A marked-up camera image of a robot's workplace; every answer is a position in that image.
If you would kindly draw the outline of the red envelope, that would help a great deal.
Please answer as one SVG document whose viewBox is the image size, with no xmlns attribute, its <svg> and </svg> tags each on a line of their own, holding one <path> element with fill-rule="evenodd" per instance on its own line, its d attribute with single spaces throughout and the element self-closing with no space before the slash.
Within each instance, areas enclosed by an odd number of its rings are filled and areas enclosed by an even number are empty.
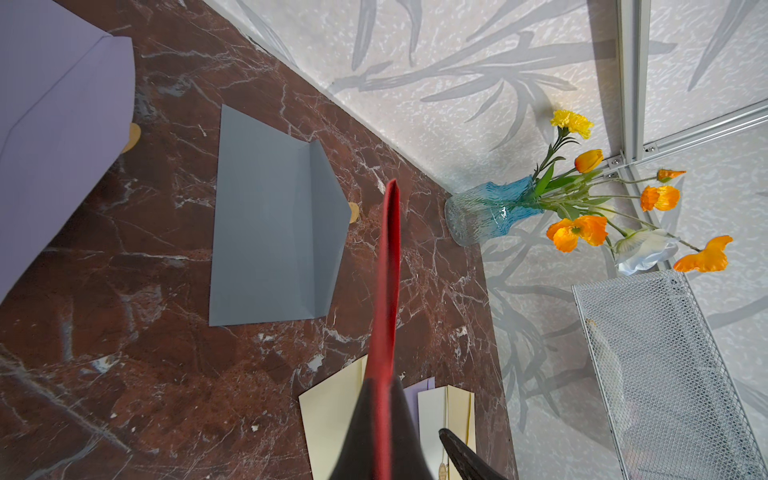
<svg viewBox="0 0 768 480">
<path fill-rule="evenodd" d="M 391 388 L 401 262 L 400 190 L 395 180 L 385 190 L 378 254 L 377 299 L 365 378 L 372 385 L 372 477 L 392 476 Z"/>
</svg>

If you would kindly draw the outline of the lilac envelope with gold seal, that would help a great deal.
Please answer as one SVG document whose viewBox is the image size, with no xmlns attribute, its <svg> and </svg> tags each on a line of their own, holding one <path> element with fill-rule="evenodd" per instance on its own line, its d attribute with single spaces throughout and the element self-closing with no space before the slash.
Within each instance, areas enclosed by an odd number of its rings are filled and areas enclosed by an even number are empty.
<svg viewBox="0 0 768 480">
<path fill-rule="evenodd" d="M 54 1 L 1 4 L 1 293 L 130 139 L 133 43 Z"/>
</svg>

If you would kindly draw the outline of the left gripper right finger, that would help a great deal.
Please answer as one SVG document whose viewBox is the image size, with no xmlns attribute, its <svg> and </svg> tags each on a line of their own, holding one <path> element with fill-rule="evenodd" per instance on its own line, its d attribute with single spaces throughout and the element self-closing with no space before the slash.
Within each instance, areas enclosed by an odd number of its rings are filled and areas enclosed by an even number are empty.
<svg viewBox="0 0 768 480">
<path fill-rule="evenodd" d="M 440 441 L 464 480 L 506 480 L 447 428 L 439 430 Z"/>
</svg>

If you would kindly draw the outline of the pale yellow envelope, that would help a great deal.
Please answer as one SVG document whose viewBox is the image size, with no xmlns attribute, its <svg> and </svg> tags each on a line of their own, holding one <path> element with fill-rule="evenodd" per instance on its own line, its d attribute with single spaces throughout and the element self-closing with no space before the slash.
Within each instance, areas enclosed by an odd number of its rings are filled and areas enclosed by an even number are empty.
<svg viewBox="0 0 768 480">
<path fill-rule="evenodd" d="M 367 356 L 355 360 L 299 396 L 314 480 L 329 479 L 362 387 Z"/>
</svg>

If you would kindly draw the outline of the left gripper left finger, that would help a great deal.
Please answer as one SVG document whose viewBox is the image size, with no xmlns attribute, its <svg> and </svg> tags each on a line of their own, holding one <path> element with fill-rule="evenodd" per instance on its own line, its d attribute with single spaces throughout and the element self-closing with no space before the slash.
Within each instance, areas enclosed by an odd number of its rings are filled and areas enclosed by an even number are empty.
<svg viewBox="0 0 768 480">
<path fill-rule="evenodd" d="M 374 479 L 372 387 L 365 380 L 331 479 Z M 392 479 L 429 479 L 401 381 L 391 387 Z"/>
</svg>

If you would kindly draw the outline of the grey envelope with gold seal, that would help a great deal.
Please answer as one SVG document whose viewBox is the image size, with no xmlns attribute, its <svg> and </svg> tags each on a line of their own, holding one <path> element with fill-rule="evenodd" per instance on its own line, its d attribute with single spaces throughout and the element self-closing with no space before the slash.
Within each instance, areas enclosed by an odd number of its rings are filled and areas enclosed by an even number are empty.
<svg viewBox="0 0 768 480">
<path fill-rule="evenodd" d="M 327 316 L 350 217 L 320 141 L 223 106 L 210 325 Z"/>
</svg>

